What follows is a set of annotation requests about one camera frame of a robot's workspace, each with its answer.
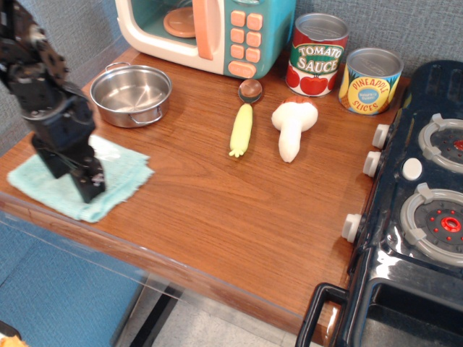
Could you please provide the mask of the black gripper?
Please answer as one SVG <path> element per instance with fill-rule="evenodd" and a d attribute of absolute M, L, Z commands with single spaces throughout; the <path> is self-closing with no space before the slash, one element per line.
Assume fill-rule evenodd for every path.
<path fill-rule="evenodd" d="M 85 203 L 105 192 L 103 166 L 89 137 L 95 130 L 93 109 L 85 97 L 59 97 L 53 106 L 24 100 L 22 116 L 34 132 L 32 144 L 51 174 L 71 173 Z"/>

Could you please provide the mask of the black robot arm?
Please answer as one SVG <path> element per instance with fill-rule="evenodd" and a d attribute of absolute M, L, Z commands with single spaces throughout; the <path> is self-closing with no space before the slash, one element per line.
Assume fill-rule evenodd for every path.
<path fill-rule="evenodd" d="M 1 2 L 1 82 L 33 131 L 32 145 L 55 178 L 70 174 L 84 202 L 105 191 L 103 167 L 89 139 L 93 110 L 67 81 L 65 58 L 18 1 Z"/>

